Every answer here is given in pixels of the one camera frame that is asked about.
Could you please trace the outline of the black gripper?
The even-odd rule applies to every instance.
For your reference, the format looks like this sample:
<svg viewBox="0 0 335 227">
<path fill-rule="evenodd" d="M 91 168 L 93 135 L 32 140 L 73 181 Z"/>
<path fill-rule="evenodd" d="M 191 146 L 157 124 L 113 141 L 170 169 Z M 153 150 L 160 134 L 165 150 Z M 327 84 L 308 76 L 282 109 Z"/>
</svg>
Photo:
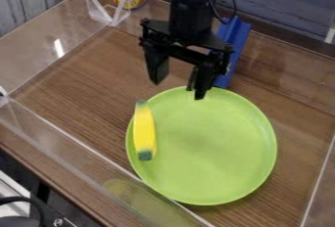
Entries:
<svg viewBox="0 0 335 227">
<path fill-rule="evenodd" d="M 166 78 L 170 57 L 200 64 L 193 69 L 186 90 L 195 92 L 196 100 L 201 100 L 217 77 L 229 71 L 229 59 L 235 53 L 232 44 L 211 30 L 199 35 L 178 35 L 166 21 L 142 19 L 140 25 L 140 46 L 144 48 L 150 81 L 158 85 Z"/>
</svg>

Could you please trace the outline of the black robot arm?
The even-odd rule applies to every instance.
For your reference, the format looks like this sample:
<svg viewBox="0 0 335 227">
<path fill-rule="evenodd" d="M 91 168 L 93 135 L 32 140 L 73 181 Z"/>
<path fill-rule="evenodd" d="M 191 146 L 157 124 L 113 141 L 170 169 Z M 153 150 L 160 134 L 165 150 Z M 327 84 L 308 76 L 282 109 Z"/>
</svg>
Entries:
<svg viewBox="0 0 335 227">
<path fill-rule="evenodd" d="M 150 81 L 158 85 L 169 74 L 169 58 L 195 66 L 188 90 L 196 99 L 205 97 L 215 79 L 227 72 L 233 45 L 212 31 L 212 21 L 219 17 L 216 0 L 170 0 L 169 20 L 142 19 L 140 46 L 144 49 Z"/>
</svg>

